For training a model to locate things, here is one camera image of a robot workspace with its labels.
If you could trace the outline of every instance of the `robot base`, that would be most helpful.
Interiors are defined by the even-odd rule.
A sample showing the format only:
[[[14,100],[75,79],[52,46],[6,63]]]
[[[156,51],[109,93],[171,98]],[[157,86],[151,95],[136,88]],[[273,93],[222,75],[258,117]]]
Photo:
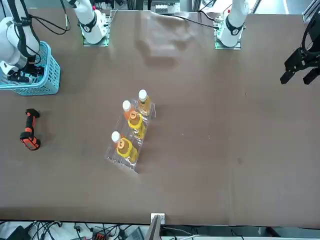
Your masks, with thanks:
[[[222,28],[224,27],[224,22],[215,22],[214,23],[215,27],[218,27],[219,30],[214,30],[214,46],[215,49],[229,49],[229,50],[241,50],[241,35],[240,35],[240,39],[238,41],[238,43],[233,46],[233,47],[228,47],[222,44],[222,42],[218,39],[218,36],[221,34]]]
[[[106,21],[108,26],[106,27],[106,36],[102,38],[98,43],[91,44],[89,43],[84,36],[82,36],[83,39],[83,46],[84,47],[108,47],[109,40],[110,40],[110,22],[111,22],[111,16],[106,16]]]

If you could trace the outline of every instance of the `orange and black handle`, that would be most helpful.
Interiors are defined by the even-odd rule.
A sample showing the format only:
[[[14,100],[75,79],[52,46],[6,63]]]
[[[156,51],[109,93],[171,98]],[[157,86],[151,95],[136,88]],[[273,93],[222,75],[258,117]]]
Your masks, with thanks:
[[[25,111],[26,123],[24,132],[20,134],[20,141],[30,150],[34,151],[40,148],[41,141],[35,137],[36,119],[40,117],[38,111],[28,108]]]

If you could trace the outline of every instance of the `metal bracket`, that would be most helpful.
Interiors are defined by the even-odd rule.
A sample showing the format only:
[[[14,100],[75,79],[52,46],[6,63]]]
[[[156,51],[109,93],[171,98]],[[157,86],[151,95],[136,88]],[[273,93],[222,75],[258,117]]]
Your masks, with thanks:
[[[302,13],[302,18],[305,23],[309,23],[313,15],[320,7],[320,0],[313,0],[310,5]]]
[[[164,213],[151,213],[151,224],[146,233],[145,240],[159,240],[160,239],[160,225],[165,224]]]

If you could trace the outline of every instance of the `basket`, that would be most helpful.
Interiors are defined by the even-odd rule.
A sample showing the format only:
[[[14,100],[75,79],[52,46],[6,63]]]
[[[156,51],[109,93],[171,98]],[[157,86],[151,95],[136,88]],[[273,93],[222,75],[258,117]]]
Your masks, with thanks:
[[[26,76],[32,79],[32,83],[11,83],[7,84],[0,81],[0,90],[12,90],[23,96],[38,96],[56,94],[59,90],[60,83],[60,66],[51,55],[50,46],[44,41],[40,42],[40,50],[38,53],[41,56],[41,62],[37,66],[44,67],[43,76]]]

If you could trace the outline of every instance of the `juice bottle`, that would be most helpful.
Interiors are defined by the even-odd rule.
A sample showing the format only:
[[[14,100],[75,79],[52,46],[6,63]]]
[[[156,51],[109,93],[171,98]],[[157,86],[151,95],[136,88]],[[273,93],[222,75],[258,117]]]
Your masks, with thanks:
[[[120,134],[118,131],[114,131],[111,135],[111,139],[114,142],[114,148],[116,149],[118,146],[118,142],[121,140],[121,138],[124,138],[125,136],[123,134]]]
[[[150,97],[148,96],[146,90],[141,89],[139,91],[139,103],[138,103],[138,109],[140,113],[146,117],[149,116],[150,107],[151,107]]]
[[[122,108],[124,110],[124,118],[128,121],[130,118],[130,113],[135,110],[135,107],[128,100],[125,100],[122,103]]]
[[[116,146],[116,152],[123,157],[128,163],[133,164],[138,157],[137,149],[132,145],[132,142],[122,137]]]
[[[142,140],[146,134],[146,127],[143,122],[143,117],[140,113],[132,111],[128,120],[129,127],[133,130],[133,134],[136,138]]]

